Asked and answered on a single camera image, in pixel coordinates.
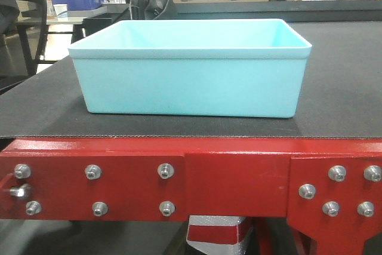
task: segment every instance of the black backpack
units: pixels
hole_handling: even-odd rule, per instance
[[[176,19],[172,0],[130,0],[131,19]]]

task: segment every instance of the chair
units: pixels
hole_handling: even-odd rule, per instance
[[[27,70],[27,76],[23,75],[17,75],[17,76],[0,76],[0,94],[3,94],[4,92],[8,91],[9,89],[15,87],[19,83],[23,82],[25,79],[28,79],[30,76],[35,75],[37,71],[37,65],[39,60],[39,55],[42,54],[43,49],[45,47],[46,37],[47,37],[47,4],[46,0],[22,0],[22,1],[29,1],[34,2],[37,6],[37,11],[39,15],[41,16],[41,22],[40,24],[40,33],[39,33],[39,40],[38,40],[38,46],[36,49],[36,55],[34,58],[32,58],[30,54],[30,48],[28,41],[22,41],[21,47],[23,48],[23,54],[24,59],[26,62],[26,70]],[[13,5],[13,3],[16,3],[15,0],[9,0],[8,2],[5,1],[4,5],[5,8],[9,8],[10,11],[17,11],[17,6]],[[10,25],[12,23],[13,18],[17,17],[17,13],[12,14],[11,19],[6,19],[6,22],[3,22],[3,26]],[[23,39],[27,39],[26,34],[26,28],[17,28],[19,35],[23,35]]]

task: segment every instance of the gray floor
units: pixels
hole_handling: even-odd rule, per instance
[[[163,254],[179,222],[0,220],[0,254]]]

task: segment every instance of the light blue plastic tray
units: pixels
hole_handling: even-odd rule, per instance
[[[69,54],[92,113],[290,118],[311,48],[278,19],[130,20]]]

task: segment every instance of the white container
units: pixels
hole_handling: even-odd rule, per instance
[[[57,18],[67,18],[67,4],[54,4]]]

